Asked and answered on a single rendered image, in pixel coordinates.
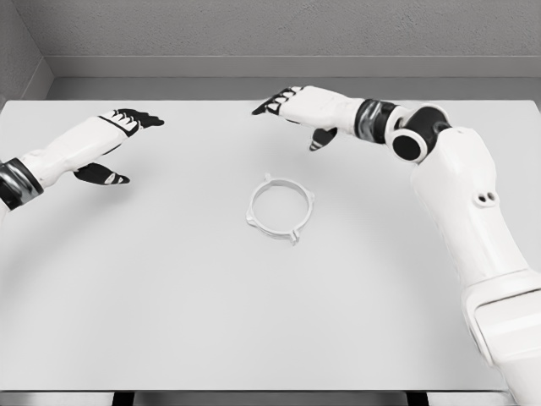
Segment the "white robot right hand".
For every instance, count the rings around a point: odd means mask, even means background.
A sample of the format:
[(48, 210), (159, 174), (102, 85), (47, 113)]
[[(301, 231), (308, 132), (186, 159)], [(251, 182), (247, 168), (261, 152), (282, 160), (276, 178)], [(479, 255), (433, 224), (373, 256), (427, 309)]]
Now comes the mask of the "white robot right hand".
[(334, 91), (312, 85), (291, 86), (279, 91), (251, 114), (270, 113), (289, 122), (314, 129), (310, 151), (327, 146), (339, 130), (348, 131), (352, 113), (347, 111), (350, 99)]

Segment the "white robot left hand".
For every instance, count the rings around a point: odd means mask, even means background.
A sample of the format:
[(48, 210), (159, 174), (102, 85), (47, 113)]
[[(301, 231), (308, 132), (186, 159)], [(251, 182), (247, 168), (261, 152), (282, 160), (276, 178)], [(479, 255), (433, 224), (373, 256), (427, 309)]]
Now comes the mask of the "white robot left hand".
[(127, 176), (113, 172), (96, 159), (114, 151), (138, 131), (163, 124), (157, 116), (129, 108), (88, 118), (46, 148), (47, 156), (52, 159), (47, 179), (55, 182), (62, 174), (72, 172), (77, 179), (91, 184), (127, 184), (130, 182)]

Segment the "white round pipe clamp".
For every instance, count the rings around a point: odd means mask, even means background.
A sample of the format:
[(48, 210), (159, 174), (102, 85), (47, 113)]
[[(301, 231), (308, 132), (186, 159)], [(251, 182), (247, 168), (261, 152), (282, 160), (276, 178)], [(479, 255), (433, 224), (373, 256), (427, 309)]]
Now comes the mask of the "white round pipe clamp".
[[(264, 192), (274, 188), (283, 187), (296, 191), (301, 195), (306, 203), (306, 212), (303, 219), (288, 230), (277, 230), (265, 225), (255, 214), (255, 202)], [(295, 246), (300, 240), (300, 233), (306, 226), (314, 210), (315, 194), (306, 189), (302, 184), (289, 178), (273, 177), (270, 173), (264, 174), (264, 180), (253, 191), (249, 198), (249, 205), (245, 214), (246, 223), (253, 228), (258, 229), (263, 234), (273, 239), (285, 239)]]

